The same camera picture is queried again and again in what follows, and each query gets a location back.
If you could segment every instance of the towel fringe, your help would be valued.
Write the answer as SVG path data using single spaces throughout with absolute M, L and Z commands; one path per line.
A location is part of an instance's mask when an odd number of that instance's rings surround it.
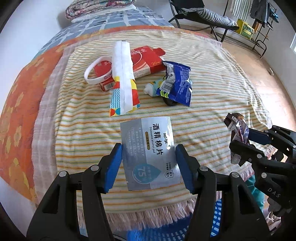
M 275 151 L 273 146 L 265 152 L 266 156 L 270 156 Z M 241 178 L 246 181 L 254 174 L 252 167 L 246 169 L 240 174 Z M 222 198 L 222 192 L 216 193 L 216 201 Z M 106 213 L 108 222 L 113 231 L 142 230 L 145 228 L 160 228 L 176 222 L 178 219 L 185 218 L 193 213 L 197 195 L 191 199 L 179 202 L 166 207 L 149 209 L 134 213 Z M 77 209 L 79 228 L 86 229 L 83 209 Z

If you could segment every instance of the alcohol pad packet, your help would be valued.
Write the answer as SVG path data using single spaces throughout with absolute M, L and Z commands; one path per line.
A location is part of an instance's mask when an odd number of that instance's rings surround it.
M 180 183 L 170 117 L 130 120 L 120 124 L 120 131 L 128 190 Z

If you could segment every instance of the white rubber wristband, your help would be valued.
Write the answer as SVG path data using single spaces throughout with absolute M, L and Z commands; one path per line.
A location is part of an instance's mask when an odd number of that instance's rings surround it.
M 95 85 L 95 84 L 99 84 L 101 82 L 103 82 L 104 80 L 109 79 L 112 76 L 112 67 L 110 69 L 110 71 L 100 77 L 94 78 L 94 79 L 89 79 L 89 73 L 91 72 L 91 70 L 100 62 L 102 61 L 109 61 L 111 63 L 112 58 L 108 57 L 108 56 L 103 56 L 100 57 L 98 59 L 96 59 L 90 66 L 87 67 L 87 69 L 84 72 L 84 79 L 86 80 L 86 82 L 90 85 Z

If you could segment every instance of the yellow box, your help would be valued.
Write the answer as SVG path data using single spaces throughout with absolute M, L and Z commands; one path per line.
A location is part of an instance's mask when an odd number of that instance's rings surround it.
M 246 37 L 247 39 L 252 38 L 254 29 L 250 25 L 248 25 L 246 22 L 244 22 L 241 19 L 237 20 L 237 25 L 239 26 L 239 29 L 236 30 L 238 34 Z

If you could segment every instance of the hanging clothes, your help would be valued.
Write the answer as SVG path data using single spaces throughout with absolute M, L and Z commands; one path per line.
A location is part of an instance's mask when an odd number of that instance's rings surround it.
M 250 15 L 251 6 L 252 0 L 234 0 L 232 15 L 246 22 Z
M 271 17 L 271 19 L 273 19 L 274 21 L 276 21 L 277 23 L 279 23 L 279 16 L 275 13 L 276 10 L 274 9 L 274 7 L 271 7 L 270 6 L 270 3 L 269 4 L 269 10 L 268 10 L 268 16 Z
M 254 0 L 251 8 L 251 18 L 258 19 L 264 25 L 268 19 L 267 0 Z

